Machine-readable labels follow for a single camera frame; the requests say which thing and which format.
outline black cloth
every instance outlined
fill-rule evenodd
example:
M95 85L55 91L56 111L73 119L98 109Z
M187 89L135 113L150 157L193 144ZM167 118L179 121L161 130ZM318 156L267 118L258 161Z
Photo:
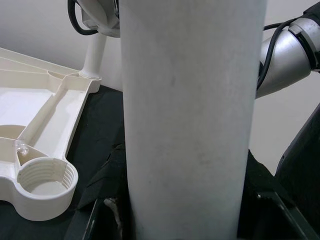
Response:
M64 239L83 192L111 153L123 117L121 92L101 86L97 93L90 94L67 155L79 175L69 208L48 221L29 221L18 215L10 203L0 201L0 240Z

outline plastic tray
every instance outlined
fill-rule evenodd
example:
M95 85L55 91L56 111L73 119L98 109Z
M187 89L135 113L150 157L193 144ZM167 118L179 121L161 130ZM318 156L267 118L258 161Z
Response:
M66 159L84 103L100 80L0 48L0 200L45 221L70 205L78 181Z

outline gray wall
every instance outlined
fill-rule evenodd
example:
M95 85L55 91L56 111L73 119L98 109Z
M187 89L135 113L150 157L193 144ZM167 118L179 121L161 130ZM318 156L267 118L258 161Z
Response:
M300 16L317 0L269 0L266 24ZM81 69L88 36L76 33L68 18L67 0L1 0L0 47L52 63ZM120 41L108 38L103 57L103 84L121 88ZM320 102L320 75L256 100L250 148L275 172L282 153Z

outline white pole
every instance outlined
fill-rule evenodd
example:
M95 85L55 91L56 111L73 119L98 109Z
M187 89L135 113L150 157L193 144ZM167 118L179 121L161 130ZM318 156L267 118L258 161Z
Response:
M121 0L138 240L235 239L265 0Z
M107 36L99 32L90 36L83 69L79 72L80 75L89 79L100 79L100 67L105 52L106 40Z

